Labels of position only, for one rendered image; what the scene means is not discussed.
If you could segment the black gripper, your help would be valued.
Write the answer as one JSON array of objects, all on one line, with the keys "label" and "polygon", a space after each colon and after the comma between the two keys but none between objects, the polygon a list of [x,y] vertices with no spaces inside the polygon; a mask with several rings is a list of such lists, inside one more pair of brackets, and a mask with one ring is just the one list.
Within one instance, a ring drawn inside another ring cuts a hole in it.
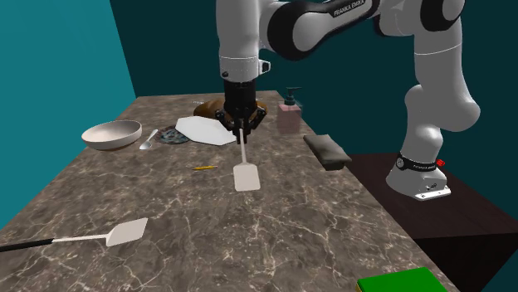
[{"label": "black gripper", "polygon": [[[216,119],[231,131],[237,143],[241,143],[240,130],[243,130],[242,142],[247,143],[247,136],[258,127],[267,115],[265,107],[257,106],[256,81],[231,82],[224,80],[224,109],[215,111]],[[243,126],[239,119],[244,119]]]}]

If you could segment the small white spatula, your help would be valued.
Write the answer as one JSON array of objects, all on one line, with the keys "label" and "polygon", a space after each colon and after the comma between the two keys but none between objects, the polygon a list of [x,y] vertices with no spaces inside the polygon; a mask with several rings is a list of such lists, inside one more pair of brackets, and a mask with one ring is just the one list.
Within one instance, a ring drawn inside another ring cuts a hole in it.
[{"label": "small white spatula", "polygon": [[256,191],[261,188],[258,168],[246,156],[243,129],[239,129],[242,161],[233,167],[234,187],[237,192]]}]

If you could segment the brown round bowl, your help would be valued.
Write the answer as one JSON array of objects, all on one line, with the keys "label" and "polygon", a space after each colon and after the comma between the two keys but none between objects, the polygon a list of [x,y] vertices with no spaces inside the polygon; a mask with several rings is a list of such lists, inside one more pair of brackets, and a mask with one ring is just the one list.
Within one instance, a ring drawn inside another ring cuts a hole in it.
[{"label": "brown round bowl", "polygon": [[[194,116],[202,116],[209,119],[216,119],[215,117],[215,111],[223,109],[224,106],[224,98],[218,98],[209,100],[203,104],[198,105],[194,111]],[[268,112],[267,105],[261,101],[257,101],[257,106],[265,107]]]}]

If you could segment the white angular plate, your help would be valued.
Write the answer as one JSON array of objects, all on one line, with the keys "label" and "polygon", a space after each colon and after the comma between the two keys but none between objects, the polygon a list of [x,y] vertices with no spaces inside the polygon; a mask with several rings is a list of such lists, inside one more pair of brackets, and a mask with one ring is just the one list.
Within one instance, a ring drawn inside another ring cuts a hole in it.
[{"label": "white angular plate", "polygon": [[201,116],[179,118],[175,128],[198,143],[223,146],[236,141],[232,131],[228,131],[219,121]]}]

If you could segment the pink soap dispenser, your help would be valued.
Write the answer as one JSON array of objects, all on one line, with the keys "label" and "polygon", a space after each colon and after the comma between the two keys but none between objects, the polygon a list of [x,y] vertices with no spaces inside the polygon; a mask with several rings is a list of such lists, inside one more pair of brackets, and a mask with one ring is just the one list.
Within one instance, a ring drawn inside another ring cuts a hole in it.
[{"label": "pink soap dispenser", "polygon": [[297,134],[301,128],[302,108],[297,103],[295,91],[300,87],[287,87],[287,96],[277,107],[277,130],[280,134]]}]

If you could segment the dark patterned round plate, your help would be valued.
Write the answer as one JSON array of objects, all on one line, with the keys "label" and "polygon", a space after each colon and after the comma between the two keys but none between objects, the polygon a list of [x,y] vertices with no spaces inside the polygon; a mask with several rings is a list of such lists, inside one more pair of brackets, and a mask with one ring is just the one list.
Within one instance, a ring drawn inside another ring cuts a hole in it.
[{"label": "dark patterned round plate", "polygon": [[154,139],[162,144],[183,144],[190,141],[188,137],[177,131],[174,125],[160,129]]}]

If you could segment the dark grey rectangular block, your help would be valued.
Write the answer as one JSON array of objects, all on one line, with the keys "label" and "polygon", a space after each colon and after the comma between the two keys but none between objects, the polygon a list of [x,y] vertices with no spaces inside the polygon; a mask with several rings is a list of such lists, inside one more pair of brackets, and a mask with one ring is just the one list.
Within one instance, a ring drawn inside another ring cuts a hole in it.
[{"label": "dark grey rectangular block", "polygon": [[342,169],[352,158],[328,135],[305,135],[304,141],[326,171]]}]

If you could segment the silver spoon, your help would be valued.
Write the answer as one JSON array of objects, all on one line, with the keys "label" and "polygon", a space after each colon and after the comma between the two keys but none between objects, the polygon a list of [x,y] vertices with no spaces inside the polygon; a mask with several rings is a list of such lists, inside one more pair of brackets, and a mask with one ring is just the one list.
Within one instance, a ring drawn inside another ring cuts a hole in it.
[{"label": "silver spoon", "polygon": [[149,149],[152,146],[151,139],[157,134],[158,130],[154,129],[149,137],[139,146],[140,150]]}]

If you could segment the white bowl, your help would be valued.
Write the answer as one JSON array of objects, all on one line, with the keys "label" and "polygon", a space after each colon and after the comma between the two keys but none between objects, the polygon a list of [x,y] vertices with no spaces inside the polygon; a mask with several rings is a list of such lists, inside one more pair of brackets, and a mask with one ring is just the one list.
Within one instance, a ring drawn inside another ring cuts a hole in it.
[{"label": "white bowl", "polygon": [[96,150],[125,147],[140,138],[142,124],[135,120],[114,120],[98,124],[86,130],[81,139]]}]

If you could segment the green book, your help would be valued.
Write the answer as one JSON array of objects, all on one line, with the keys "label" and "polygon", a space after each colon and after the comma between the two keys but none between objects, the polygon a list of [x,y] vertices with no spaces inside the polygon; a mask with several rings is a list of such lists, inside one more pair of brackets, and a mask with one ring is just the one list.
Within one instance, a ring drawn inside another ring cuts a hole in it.
[{"label": "green book", "polygon": [[447,292],[426,267],[359,279],[355,292]]}]

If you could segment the dark robot stand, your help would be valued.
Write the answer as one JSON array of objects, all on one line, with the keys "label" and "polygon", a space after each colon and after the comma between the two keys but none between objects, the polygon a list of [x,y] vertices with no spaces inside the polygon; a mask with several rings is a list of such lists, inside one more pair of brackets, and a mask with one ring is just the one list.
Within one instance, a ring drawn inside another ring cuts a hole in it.
[{"label": "dark robot stand", "polygon": [[482,292],[518,251],[518,221],[450,172],[452,193],[421,202],[385,182],[395,153],[351,158],[346,167],[461,292]]}]

